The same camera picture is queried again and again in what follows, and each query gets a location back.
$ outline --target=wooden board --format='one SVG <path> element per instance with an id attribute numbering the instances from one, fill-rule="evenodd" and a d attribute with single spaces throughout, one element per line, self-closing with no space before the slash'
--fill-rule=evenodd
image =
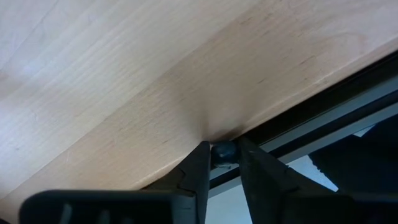
<path id="1" fill-rule="evenodd" d="M 393 0 L 0 1 L 0 217 L 138 189 L 398 49 Z"/>

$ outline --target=white surface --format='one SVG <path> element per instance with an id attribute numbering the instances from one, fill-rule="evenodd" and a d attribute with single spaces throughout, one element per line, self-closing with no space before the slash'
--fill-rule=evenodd
<path id="1" fill-rule="evenodd" d="M 337 191 L 338 188 L 317 167 L 308 156 L 303 156 L 288 165 L 308 178 Z M 250 224 L 248 204 L 243 187 L 239 185 L 209 199 L 207 204 L 206 224 Z"/>
<path id="2" fill-rule="evenodd" d="M 357 133 L 354 133 L 353 135 L 358 136 L 358 137 L 362 137 L 364 134 L 366 134 L 368 131 L 370 131 L 370 129 L 372 129 L 374 126 L 375 126 L 375 124 L 372 125 L 372 126 L 369 126 L 367 128 L 364 128 L 364 129 L 358 131 Z"/>
<path id="3" fill-rule="evenodd" d="M 312 179 L 313 181 L 322 184 L 330 190 L 337 191 L 338 188 L 332 183 L 324 174 L 322 174 L 316 166 L 312 164 L 309 156 L 303 156 L 287 164 L 297 172 Z"/>
<path id="4" fill-rule="evenodd" d="M 242 185 L 214 196 L 207 202 L 206 224 L 252 223 Z"/>

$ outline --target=clamp jaw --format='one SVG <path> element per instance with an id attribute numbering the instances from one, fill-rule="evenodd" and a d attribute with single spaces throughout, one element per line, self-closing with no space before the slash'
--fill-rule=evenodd
<path id="1" fill-rule="evenodd" d="M 167 175 L 141 190 L 39 193 L 23 204 L 20 222 L 205 224 L 210 167 L 233 163 L 239 164 L 254 224 L 359 221 L 351 197 L 304 177 L 239 138 L 203 141 Z"/>

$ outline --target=light wood surface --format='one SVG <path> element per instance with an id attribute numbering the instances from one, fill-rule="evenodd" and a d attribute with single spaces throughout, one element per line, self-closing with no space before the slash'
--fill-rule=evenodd
<path id="1" fill-rule="evenodd" d="M 398 49 L 394 0 L 0 0 L 0 217 L 138 189 Z"/>

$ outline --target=metal frame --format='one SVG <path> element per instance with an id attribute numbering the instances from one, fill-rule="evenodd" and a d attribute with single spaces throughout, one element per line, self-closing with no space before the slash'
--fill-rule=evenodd
<path id="1" fill-rule="evenodd" d="M 288 163 L 395 114 L 398 114 L 398 52 L 244 136 Z M 240 184 L 237 166 L 213 169 L 209 198 Z"/>

